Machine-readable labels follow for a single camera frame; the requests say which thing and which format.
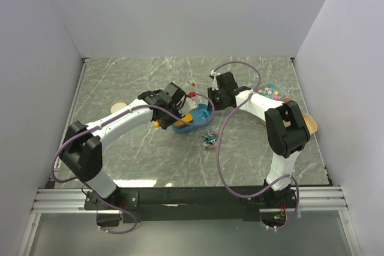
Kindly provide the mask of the yellow plastic scoop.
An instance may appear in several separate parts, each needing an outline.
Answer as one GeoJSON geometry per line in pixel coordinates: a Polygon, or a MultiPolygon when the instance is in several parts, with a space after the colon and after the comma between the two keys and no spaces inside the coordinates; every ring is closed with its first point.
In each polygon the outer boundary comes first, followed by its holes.
{"type": "MultiPolygon", "coordinates": [[[[185,122],[192,122],[192,120],[193,120],[193,116],[192,116],[191,113],[187,113],[187,114],[182,118],[182,120],[185,121],[185,122]]],[[[180,127],[181,125],[183,125],[182,122],[180,122],[180,121],[177,121],[177,122],[176,122],[176,126],[177,126],[177,127],[180,127]]],[[[154,126],[154,128],[158,128],[158,127],[160,127],[160,124],[159,124],[158,121],[154,121],[153,126],[154,126]]]]}

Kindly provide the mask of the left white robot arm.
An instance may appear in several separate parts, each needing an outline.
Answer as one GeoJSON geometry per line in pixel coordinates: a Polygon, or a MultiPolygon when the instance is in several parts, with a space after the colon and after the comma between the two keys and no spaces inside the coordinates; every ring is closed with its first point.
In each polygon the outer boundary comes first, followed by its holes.
{"type": "Polygon", "coordinates": [[[132,103],[99,121],[70,125],[59,159],[84,184],[98,193],[98,201],[106,209],[120,201],[118,186],[103,168],[103,152],[113,141],[132,129],[156,122],[167,129],[193,109],[196,102],[179,86],[169,83],[163,90],[141,93],[132,103]]]}

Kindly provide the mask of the blue lollipop tray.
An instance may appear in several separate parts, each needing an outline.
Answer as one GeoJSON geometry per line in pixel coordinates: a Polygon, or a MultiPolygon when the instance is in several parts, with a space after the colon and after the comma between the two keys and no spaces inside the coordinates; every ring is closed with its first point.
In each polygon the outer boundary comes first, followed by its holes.
{"type": "Polygon", "coordinates": [[[208,120],[212,115],[212,111],[208,109],[208,105],[202,103],[198,104],[198,108],[190,113],[193,116],[193,120],[192,122],[188,122],[188,125],[183,123],[183,125],[177,127],[176,122],[172,125],[172,129],[175,133],[182,134],[203,128],[209,124],[208,120]]]}

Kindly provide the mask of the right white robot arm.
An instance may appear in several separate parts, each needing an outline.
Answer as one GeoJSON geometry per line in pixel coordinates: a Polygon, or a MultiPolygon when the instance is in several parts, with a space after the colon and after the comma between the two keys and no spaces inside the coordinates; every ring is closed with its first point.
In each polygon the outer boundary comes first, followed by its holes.
{"type": "Polygon", "coordinates": [[[265,122],[268,143],[273,151],[266,183],[270,186],[263,193],[269,207],[284,201],[283,189],[291,183],[295,162],[310,141],[310,132],[297,102],[273,100],[247,86],[238,86],[231,72],[211,72],[214,84],[208,88],[208,97],[216,110],[233,107],[248,112],[265,122]]]}

